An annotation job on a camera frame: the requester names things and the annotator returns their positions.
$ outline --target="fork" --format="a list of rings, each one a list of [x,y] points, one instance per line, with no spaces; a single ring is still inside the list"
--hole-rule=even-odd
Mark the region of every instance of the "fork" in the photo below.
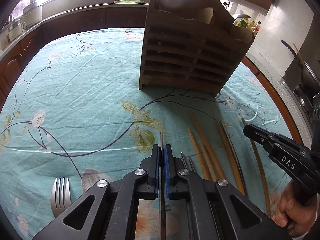
[[[69,178],[56,178],[50,197],[51,210],[56,218],[71,205]]]

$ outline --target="rice cooker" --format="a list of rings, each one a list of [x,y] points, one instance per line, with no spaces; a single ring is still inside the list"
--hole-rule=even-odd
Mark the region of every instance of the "rice cooker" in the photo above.
[[[26,23],[27,29],[42,20],[42,4],[35,1],[23,9],[22,22]]]

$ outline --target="wooden rack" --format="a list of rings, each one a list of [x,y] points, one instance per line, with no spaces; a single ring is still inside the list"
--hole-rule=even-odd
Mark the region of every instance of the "wooden rack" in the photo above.
[[[188,0],[178,9],[164,1],[170,0],[150,0],[148,7],[139,89],[153,84],[218,94],[253,34],[234,26],[219,0]]]

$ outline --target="human hand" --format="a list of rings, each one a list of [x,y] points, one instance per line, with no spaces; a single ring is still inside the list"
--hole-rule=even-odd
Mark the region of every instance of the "human hand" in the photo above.
[[[297,237],[308,232],[315,222],[318,201],[315,195],[306,206],[302,206],[294,198],[293,183],[291,180],[282,192],[272,220],[283,228],[288,223],[288,217],[291,218],[294,222],[288,226],[289,235]]]

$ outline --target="kitchen counter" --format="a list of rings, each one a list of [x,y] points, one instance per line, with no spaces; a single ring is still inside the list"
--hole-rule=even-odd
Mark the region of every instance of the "kitchen counter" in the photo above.
[[[140,8],[148,8],[148,3],[107,3],[107,4],[97,4],[97,5],[91,5],[91,6],[85,6],[80,7],[73,10],[68,10],[65,12],[61,12],[55,15],[52,15],[46,19],[43,19],[41,22],[37,23],[36,25],[33,25],[31,28],[23,31],[21,35],[16,38],[14,41],[9,42],[9,44],[0,51],[0,60],[3,59],[3,57],[16,45],[21,41],[24,37],[26,37],[29,33],[34,31],[36,28],[38,28],[40,25],[45,24],[47,22],[50,22],[52,20],[55,20],[57,18],[67,16],[70,14],[87,11],[87,10],[93,10],[93,9],[100,9],[100,8],[118,8],[118,7],[140,7]]]
[[[276,70],[276,64],[254,43],[246,54],[246,57],[261,71],[268,79],[274,89],[277,91],[282,101],[287,106],[298,130],[301,135],[303,144],[308,148],[311,147],[311,127],[306,121],[307,117],[304,110],[298,103],[294,94],[283,83],[283,79]]]

